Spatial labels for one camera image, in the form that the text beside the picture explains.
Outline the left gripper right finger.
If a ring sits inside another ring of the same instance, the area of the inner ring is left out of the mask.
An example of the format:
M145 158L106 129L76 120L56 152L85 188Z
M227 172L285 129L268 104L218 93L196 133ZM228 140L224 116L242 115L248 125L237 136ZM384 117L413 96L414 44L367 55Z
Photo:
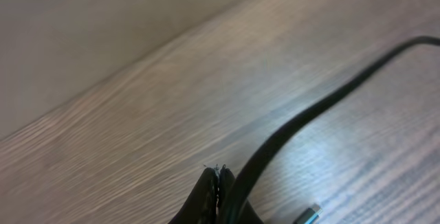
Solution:
M222 165L219 171L217 223L263 224L248 200L238 201L232 191L236 179L232 171Z

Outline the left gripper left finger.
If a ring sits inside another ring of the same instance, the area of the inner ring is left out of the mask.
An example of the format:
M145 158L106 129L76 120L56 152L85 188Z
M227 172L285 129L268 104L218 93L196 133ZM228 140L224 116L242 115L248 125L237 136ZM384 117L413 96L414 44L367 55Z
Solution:
M169 224L212 224L217 217L219 176L205 168L194 188Z

